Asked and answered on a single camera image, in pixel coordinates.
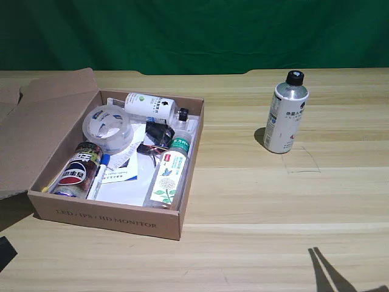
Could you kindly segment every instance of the cardboard box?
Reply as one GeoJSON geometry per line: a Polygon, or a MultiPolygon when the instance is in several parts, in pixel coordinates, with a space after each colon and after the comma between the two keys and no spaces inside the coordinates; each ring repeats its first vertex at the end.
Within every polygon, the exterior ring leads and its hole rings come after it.
{"type": "Polygon", "coordinates": [[[0,198],[28,191],[44,220],[180,239],[204,121],[202,99],[162,96],[200,116],[184,194],[175,211],[41,193],[83,141],[87,113],[108,97],[125,100],[127,92],[98,89],[89,68],[32,81],[18,105],[15,89],[0,91],[0,198]]]}

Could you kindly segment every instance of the clear packing tape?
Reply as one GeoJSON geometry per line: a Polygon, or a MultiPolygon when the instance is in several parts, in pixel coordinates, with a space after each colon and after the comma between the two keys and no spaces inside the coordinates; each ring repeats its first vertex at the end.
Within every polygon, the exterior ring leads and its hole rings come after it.
{"type": "Polygon", "coordinates": [[[85,137],[99,145],[105,154],[114,155],[125,149],[133,138],[128,114],[117,105],[93,109],[84,119],[85,137]]]}

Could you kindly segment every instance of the cardboard flap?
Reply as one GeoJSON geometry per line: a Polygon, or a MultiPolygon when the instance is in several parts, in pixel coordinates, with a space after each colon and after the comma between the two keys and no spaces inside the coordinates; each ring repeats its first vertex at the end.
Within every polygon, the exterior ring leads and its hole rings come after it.
{"type": "Polygon", "coordinates": [[[81,129],[86,109],[101,100],[97,94],[98,90],[20,103],[4,119],[0,126],[0,198],[31,188],[74,125],[79,123],[81,129]]]}
{"type": "Polygon", "coordinates": [[[17,83],[10,83],[0,88],[0,123],[18,105],[20,97],[20,86],[17,83]]]}
{"type": "Polygon", "coordinates": [[[41,102],[98,90],[94,73],[86,68],[31,81],[20,104],[41,102]]]}

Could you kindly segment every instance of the wood grain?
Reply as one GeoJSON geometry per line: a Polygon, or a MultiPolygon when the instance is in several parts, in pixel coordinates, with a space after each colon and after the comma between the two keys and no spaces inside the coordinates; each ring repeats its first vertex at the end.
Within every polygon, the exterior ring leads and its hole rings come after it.
{"type": "MultiPolygon", "coordinates": [[[[304,72],[311,98],[285,155],[255,136],[287,70],[96,72],[101,88],[205,99],[182,239],[18,221],[17,205],[0,291],[315,291],[314,246],[357,291],[389,285],[389,69],[304,72]]],[[[0,86],[50,74],[0,72],[0,86]]]]}

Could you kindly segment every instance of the plastic bottle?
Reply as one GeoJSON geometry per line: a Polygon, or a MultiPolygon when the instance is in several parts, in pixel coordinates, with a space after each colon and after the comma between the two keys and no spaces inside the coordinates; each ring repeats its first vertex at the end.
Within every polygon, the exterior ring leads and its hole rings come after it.
{"type": "Polygon", "coordinates": [[[303,80],[304,73],[290,71],[286,81],[275,87],[263,137],[264,146],[271,152],[286,153],[293,146],[309,97],[303,80]]]}
{"type": "Polygon", "coordinates": [[[173,99],[131,92],[127,95],[124,109],[133,119],[171,125],[180,115],[173,99]]]}
{"type": "Polygon", "coordinates": [[[179,128],[175,129],[169,150],[162,154],[143,206],[178,209],[184,191],[189,163],[188,152],[192,140],[191,134],[185,131],[186,123],[183,120],[177,123],[179,128]]]}

